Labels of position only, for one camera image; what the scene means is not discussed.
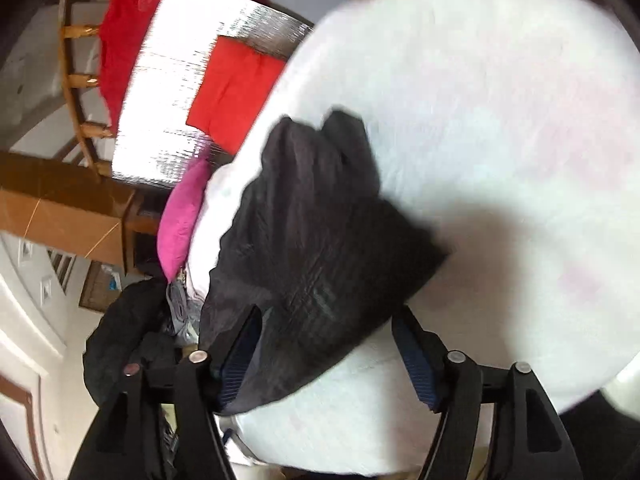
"black clothing pile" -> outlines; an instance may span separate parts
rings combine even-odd
[[[223,414],[282,399],[318,377],[443,262],[430,232],[379,191],[360,120],[335,111],[319,132],[289,118],[271,132],[262,172],[220,241],[200,319],[206,350],[246,309],[262,313],[255,352]]]
[[[176,363],[174,340],[162,332],[171,319],[166,280],[153,278],[126,287],[86,340],[84,385],[100,406],[128,363],[161,368]]]

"silver screw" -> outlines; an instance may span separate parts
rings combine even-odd
[[[528,374],[531,371],[531,365],[524,361],[518,361],[516,363],[516,370],[521,374]]]
[[[447,359],[452,363],[460,364],[466,361],[466,355],[458,350],[452,350],[447,354]]]
[[[191,352],[191,354],[189,354],[189,361],[191,361],[192,363],[201,363],[207,357],[209,356],[204,350],[196,350],[195,352]]]
[[[129,363],[124,367],[124,374],[127,377],[137,374],[140,371],[140,365],[138,363]]]

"dark red fabric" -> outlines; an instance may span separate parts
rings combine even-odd
[[[235,155],[284,65],[244,43],[219,36],[187,124]]]
[[[131,72],[159,3],[160,0],[111,0],[100,26],[100,93],[115,132]]]

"pink pillow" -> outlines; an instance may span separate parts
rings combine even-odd
[[[211,166],[206,157],[192,160],[169,200],[158,227],[158,259],[169,281],[175,279],[186,261]]]

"foil sheet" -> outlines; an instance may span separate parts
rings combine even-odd
[[[111,163],[114,178],[171,189],[201,150],[221,150],[186,125],[218,36],[288,59],[311,31],[251,0],[161,0],[131,74]]]

